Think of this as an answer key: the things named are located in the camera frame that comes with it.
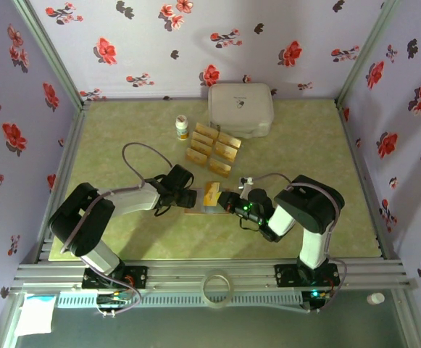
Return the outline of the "white paper label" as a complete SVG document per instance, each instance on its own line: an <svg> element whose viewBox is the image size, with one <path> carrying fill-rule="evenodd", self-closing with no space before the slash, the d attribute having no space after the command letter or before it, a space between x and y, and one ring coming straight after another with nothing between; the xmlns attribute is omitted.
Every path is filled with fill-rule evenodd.
<svg viewBox="0 0 421 348"><path fill-rule="evenodd" d="M16 336L51 333L56 295L26 294L15 329Z"/></svg>

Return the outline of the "gold credit card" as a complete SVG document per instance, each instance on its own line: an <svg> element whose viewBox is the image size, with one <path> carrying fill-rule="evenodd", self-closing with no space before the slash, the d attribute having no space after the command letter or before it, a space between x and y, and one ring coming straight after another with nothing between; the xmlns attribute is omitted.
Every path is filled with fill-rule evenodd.
<svg viewBox="0 0 421 348"><path fill-rule="evenodd" d="M211 128L201 123L196 124L195 131L211 139L217 139L220 133L217 129Z"/></svg>
<svg viewBox="0 0 421 348"><path fill-rule="evenodd" d="M202 144L202 143L200 143L198 141L195 141L193 139L191 140L191 148L194 151L197 151L197 152L199 152L201 154L204 154L206 156L210 156L211 153L212 153L212 147L207 146L205 144Z"/></svg>
<svg viewBox="0 0 421 348"><path fill-rule="evenodd" d="M210 181L204 187L203 203L205 207L216 207L220 197L220 182Z"/></svg>
<svg viewBox="0 0 421 348"><path fill-rule="evenodd" d="M186 157L186 160L193 162L201 167L205 167L208 160L208 156L192 148L186 149L185 157Z"/></svg>
<svg viewBox="0 0 421 348"><path fill-rule="evenodd" d="M232 167L217 159L209 158L208 169L215 174L218 174L224 178L228 178L232 170Z"/></svg>
<svg viewBox="0 0 421 348"><path fill-rule="evenodd" d="M220 132L217 140L227 146L231 146L235 149L239 149L241 147L241 140L238 138L235 138L233 136L230 136L226 133Z"/></svg>
<svg viewBox="0 0 421 348"><path fill-rule="evenodd" d="M224 158L225 160L229 162L234 162L236 155L238 153L238 150L236 148L233 148L231 146L228 146L224 143L217 141L214 145L214 153L217 156Z"/></svg>
<svg viewBox="0 0 421 348"><path fill-rule="evenodd" d="M203 134L200 134L196 131L192 133L192 139L202 144L205 144L207 146L213 147L214 140L212 138L205 136Z"/></svg>

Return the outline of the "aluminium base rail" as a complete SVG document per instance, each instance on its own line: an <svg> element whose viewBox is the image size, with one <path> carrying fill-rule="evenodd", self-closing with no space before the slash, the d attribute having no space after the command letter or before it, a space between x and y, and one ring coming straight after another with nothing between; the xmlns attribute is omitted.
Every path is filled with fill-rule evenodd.
<svg viewBox="0 0 421 348"><path fill-rule="evenodd" d="M282 260L144 260L148 268L145 292L197 292L207 272L224 270L235 291L281 291L275 280L275 265ZM400 260L348 258L337 265L343 290L415 289ZM85 265L82 262L40 262L21 264L9 285L12 293L26 291L77 291ZM223 291L224 281L213 278L208 291Z"/></svg>

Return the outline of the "aluminium frame post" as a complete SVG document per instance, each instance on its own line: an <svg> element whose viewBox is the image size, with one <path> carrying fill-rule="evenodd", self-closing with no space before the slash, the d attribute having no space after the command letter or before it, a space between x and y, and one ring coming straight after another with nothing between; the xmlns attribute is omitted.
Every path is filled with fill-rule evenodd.
<svg viewBox="0 0 421 348"><path fill-rule="evenodd" d="M32 33L36 43L59 79L59 82L62 84L65 92L70 97L72 103L79 110L84 110L85 102L80 97L68 70L53 45L49 34L39 20L30 0L11 0L11 2L14 4L29 31Z"/></svg>
<svg viewBox="0 0 421 348"><path fill-rule="evenodd" d="M356 81L359 79L360 71L365 66L365 63L367 62L371 53L374 51L375 46L380 40L380 37L384 34L386 28L389 26L391 18L393 17L400 3L401 0L385 0L383 2L383 7L377 20L373 25L367 40L361 48L357 60L354 63L349 75L347 76L347 79L345 80L339 95L335 98L335 105L337 107L340 107L343 104L343 101L351 92Z"/></svg>

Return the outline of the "white plastic storage case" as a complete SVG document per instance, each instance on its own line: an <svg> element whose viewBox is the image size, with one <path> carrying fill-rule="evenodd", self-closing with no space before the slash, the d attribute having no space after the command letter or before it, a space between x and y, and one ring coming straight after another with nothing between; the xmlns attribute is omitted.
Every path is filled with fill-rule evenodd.
<svg viewBox="0 0 421 348"><path fill-rule="evenodd" d="M271 90L264 83L217 83L208 91L209 125L236 138L269 134L274 120Z"/></svg>

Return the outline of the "pink leather card holder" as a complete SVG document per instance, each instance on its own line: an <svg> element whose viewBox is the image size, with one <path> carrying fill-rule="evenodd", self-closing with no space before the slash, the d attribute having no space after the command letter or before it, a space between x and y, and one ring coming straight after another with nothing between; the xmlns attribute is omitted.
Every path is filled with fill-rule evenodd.
<svg viewBox="0 0 421 348"><path fill-rule="evenodd" d="M196 203L192 208L185 208L184 213L187 215L221 215L227 212L220 206L204 206L204 189L193 188L197 192Z"/></svg>

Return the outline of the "white pill bottle yellow label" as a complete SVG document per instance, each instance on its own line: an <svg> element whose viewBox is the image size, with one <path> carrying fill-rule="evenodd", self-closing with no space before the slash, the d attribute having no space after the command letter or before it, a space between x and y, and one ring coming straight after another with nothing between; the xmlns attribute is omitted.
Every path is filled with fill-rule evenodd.
<svg viewBox="0 0 421 348"><path fill-rule="evenodd" d="M175 119L175 129L177 137L180 140L185 140L189 136L188 118L185 115L178 115Z"/></svg>

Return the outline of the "aluminium side rail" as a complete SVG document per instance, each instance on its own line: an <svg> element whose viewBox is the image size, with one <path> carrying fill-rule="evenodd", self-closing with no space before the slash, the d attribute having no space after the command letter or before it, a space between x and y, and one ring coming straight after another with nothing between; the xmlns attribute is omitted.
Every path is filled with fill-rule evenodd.
<svg viewBox="0 0 421 348"><path fill-rule="evenodd" d="M370 173L367 169L363 156L361 155L358 147L355 145L353 134L347 126L347 122L343 113L343 106L338 101L338 99L334 99L334 104L341 119L343 132L349 146L349 151L351 152L364 200L367 205L368 215L370 216L375 238L378 241L380 257L385 260L399 260L400 257L397 256L397 253L393 248L393 244L388 240L388 232L385 229L385 221L382 219L380 213L378 212L378 209L380 208L378 196L375 192Z"/></svg>
<svg viewBox="0 0 421 348"><path fill-rule="evenodd" d="M89 108L90 103L87 102L75 115L67 140L64 143L62 158L56 173L55 183L49 196L41 229L38 235L35 264L49 261L51 245L54 237L47 224L49 222L49 218L64 201Z"/></svg>

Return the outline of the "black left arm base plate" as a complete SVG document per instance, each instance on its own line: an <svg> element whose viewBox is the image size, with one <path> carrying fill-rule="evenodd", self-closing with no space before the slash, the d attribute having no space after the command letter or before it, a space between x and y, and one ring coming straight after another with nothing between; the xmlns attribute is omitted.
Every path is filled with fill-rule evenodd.
<svg viewBox="0 0 421 348"><path fill-rule="evenodd" d="M148 268L146 266L120 266L109 277L129 284L137 289L145 289L148 278ZM124 289L119 285L105 277L99 276L91 268L86 268L82 280L83 289Z"/></svg>

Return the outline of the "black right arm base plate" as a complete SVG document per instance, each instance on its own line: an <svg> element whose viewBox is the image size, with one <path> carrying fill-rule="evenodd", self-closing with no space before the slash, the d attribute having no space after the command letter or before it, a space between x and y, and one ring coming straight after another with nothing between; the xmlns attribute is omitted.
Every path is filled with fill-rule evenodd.
<svg viewBox="0 0 421 348"><path fill-rule="evenodd" d="M341 280L337 265L326 264L315 270L297 264L274 266L277 287L337 287Z"/></svg>

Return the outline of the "clear tape roll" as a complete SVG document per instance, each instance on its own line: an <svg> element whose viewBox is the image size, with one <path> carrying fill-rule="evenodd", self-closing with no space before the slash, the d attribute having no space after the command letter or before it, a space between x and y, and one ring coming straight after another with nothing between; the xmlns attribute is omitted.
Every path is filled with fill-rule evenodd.
<svg viewBox="0 0 421 348"><path fill-rule="evenodd" d="M207 287L208 283L213 278L218 278L218 279L224 281L224 283L228 287L227 296L221 301L211 300L206 294L206 287ZM227 307L230 304L231 299L233 298L234 284L233 284L233 281L230 278L230 276L224 270L214 269L214 270L211 270L211 271L207 272L206 275L203 277L203 279L201 281L201 285L200 285L200 292L201 292L202 301L209 308L222 309L224 307Z"/></svg>

